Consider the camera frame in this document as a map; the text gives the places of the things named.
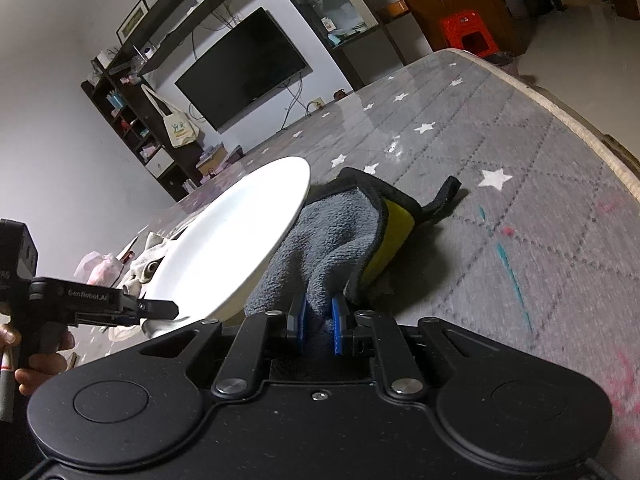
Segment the person's left hand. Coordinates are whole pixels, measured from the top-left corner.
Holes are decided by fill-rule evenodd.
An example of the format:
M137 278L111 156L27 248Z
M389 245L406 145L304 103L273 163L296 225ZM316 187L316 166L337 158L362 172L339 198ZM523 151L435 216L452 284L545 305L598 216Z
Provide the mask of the person's left hand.
M13 349L21 342L21 334L9 324L1 325L1 353ZM18 368L14 378L23 396L31 396L50 378L67 370L67 361L61 353L37 353L28 359L26 367Z

